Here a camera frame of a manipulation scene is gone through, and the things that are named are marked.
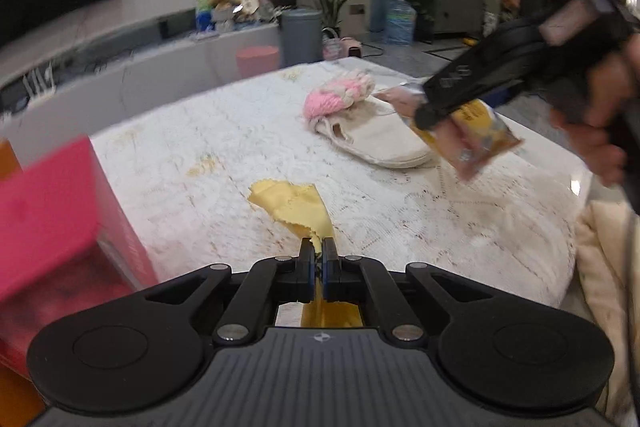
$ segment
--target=metal screw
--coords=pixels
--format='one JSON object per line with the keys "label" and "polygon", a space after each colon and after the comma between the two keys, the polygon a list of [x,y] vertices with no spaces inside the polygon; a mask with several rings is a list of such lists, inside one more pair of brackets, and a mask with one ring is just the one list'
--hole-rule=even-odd
{"label": "metal screw", "polygon": [[249,334],[249,330],[240,324],[225,324],[218,328],[217,333],[226,341],[241,341]]}
{"label": "metal screw", "polygon": [[422,328],[419,328],[418,326],[403,324],[402,326],[396,326],[391,333],[399,341],[413,342],[420,339],[424,334],[424,331],[422,331]]}

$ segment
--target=electrical socket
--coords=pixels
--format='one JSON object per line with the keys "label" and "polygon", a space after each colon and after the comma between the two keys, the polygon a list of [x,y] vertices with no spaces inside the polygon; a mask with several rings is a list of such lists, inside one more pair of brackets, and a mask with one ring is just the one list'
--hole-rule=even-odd
{"label": "electrical socket", "polygon": [[349,5],[349,14],[350,15],[364,15],[365,9],[364,4],[350,4]]}

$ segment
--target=red box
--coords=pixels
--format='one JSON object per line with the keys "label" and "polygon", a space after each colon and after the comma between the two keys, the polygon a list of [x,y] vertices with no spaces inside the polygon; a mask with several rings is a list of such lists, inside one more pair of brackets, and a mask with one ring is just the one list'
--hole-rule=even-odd
{"label": "red box", "polygon": [[0,184],[0,362],[27,377],[41,328],[157,283],[87,137]]}

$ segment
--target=pink and white plush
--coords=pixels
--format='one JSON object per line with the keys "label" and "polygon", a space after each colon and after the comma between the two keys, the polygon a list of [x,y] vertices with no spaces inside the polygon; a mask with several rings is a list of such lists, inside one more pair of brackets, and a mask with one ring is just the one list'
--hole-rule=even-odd
{"label": "pink and white plush", "polygon": [[368,74],[350,71],[310,92],[305,100],[303,114],[313,123],[318,118],[342,111],[356,102],[365,100],[375,87],[375,81]]}

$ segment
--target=table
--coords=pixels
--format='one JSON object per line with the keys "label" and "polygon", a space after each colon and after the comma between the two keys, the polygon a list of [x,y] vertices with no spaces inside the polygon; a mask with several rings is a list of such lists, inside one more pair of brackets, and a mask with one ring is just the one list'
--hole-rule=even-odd
{"label": "table", "polygon": [[393,270],[426,261],[558,305],[574,267],[572,224],[590,185],[582,162],[509,122],[524,146],[468,185],[445,164],[371,166],[309,131],[301,115],[309,90],[354,68],[378,85],[408,79],[356,58],[303,65],[158,108],[92,138],[160,278],[211,263],[244,271],[264,257],[295,255],[299,240],[246,201],[254,182],[273,178],[316,184],[341,255],[374,257]]}

